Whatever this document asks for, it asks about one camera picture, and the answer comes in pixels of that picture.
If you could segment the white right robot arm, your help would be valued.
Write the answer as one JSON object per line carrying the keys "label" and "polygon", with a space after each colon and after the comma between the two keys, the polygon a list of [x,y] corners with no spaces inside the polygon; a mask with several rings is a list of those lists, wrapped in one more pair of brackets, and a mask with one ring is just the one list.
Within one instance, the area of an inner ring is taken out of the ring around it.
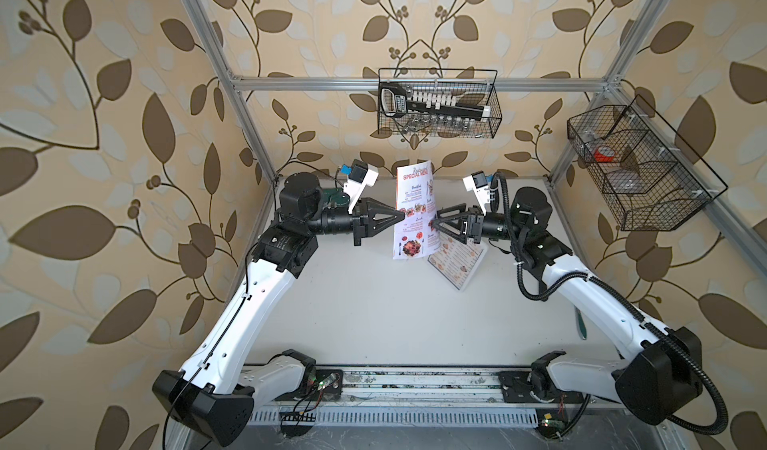
{"label": "white right robot arm", "polygon": [[673,330],[600,280],[548,229],[547,195],[531,186],[517,190],[508,208],[459,204],[437,212],[435,228],[461,243],[507,243],[515,267],[537,287],[523,296],[567,300],[612,344],[608,359],[553,350],[525,374],[507,373],[503,385],[518,395],[549,403],[567,393],[621,404],[644,423],[657,425],[704,390],[701,344],[689,330]]}

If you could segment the pink special menu sheet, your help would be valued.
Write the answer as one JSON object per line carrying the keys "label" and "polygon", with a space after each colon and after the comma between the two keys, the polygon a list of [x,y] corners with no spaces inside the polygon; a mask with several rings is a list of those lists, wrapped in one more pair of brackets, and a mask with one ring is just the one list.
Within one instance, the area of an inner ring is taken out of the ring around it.
{"label": "pink special menu sheet", "polygon": [[411,260],[428,257],[439,249],[433,165],[430,161],[397,169],[395,207],[405,218],[395,225],[393,259]]}

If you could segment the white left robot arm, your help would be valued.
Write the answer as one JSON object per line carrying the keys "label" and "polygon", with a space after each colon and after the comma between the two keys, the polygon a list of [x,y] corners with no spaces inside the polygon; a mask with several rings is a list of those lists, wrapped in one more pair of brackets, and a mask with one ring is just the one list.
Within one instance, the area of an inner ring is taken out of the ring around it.
{"label": "white left robot arm", "polygon": [[359,160],[343,166],[343,205],[331,204],[319,178],[309,172],[286,178],[271,225],[247,252],[244,277],[209,335],[178,371],[162,371],[153,392],[168,420],[208,438],[231,445],[254,411],[277,398],[320,395],[333,378],[317,380],[314,358],[289,349],[257,369],[251,383],[241,372],[270,313],[300,277],[326,234],[365,238],[403,221],[403,212],[365,196],[379,170]]}

